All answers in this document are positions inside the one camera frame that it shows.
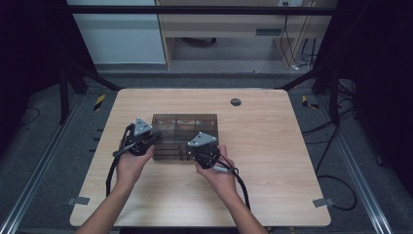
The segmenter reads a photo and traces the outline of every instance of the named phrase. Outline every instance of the wooden table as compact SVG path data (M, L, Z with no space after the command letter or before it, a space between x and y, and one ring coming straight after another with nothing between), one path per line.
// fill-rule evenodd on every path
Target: wooden table
M242 101L233 106L232 98ZM264 226L325 226L326 207L287 92L261 89L126 89L119 92L70 222L81 225L105 198L105 180L125 127L153 114L218 117L219 142L240 169L251 210ZM116 226L234 226L193 165L149 161Z

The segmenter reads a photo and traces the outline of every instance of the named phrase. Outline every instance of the hand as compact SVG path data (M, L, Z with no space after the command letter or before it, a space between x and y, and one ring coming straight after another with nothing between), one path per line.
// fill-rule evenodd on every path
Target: hand
M126 187L133 187L140 177L143 167L154 155L155 146L152 145L142 156L134 156L128 151L121 155L118 166L116 167L116 175L118 183Z
M225 145L218 145L218 149L222 155L221 157L228 160L230 165L228 165L224 159L221 159L221 157L219 161L229 167L234 167L234 162L227 156L227 147ZM238 196L234 175L231 173L219 172L213 168L204 170L198 163L196 163L196 168L197 173L206 178L212 190L215 191L221 199L224 198L224 196Z

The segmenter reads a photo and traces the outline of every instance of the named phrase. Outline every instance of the wall socket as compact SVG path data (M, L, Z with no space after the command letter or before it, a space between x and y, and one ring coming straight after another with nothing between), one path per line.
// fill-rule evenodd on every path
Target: wall socket
M283 3L287 3L288 7L301 7L303 0L279 0L279 7L284 7Z

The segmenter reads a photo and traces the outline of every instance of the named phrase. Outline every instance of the gray tape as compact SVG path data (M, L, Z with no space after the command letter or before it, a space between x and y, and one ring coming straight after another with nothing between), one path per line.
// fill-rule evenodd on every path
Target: gray tape
M320 198L320 199L317 199L317 200L313 200L313 204L314 204L314 206L315 207L322 207L322 206L327 206L327 207L329 207L329 206L332 206L332 205L334 205L334 201L332 200L332 199L330 199L330 198L328 198L328 199L325 199L325 198Z
M85 197L68 198L66 204L74 206L75 204L87 205L91 199Z

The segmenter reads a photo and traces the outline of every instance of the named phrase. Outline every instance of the person's right hand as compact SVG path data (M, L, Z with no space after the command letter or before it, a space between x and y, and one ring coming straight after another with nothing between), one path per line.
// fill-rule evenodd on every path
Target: person's right hand
M227 147L225 145L218 145L218 149L222 155L221 157L224 157L226 160L228 160L231 165L228 165L228 163L224 159L221 159L221 157L219 161L229 167L234 167L234 162L227 156ZM221 199L224 196L238 196L235 177L234 175L232 175L232 173L219 172L214 168L205 170L198 163L196 163L196 167L197 173L206 178L212 190L215 191L215 193L218 194Z

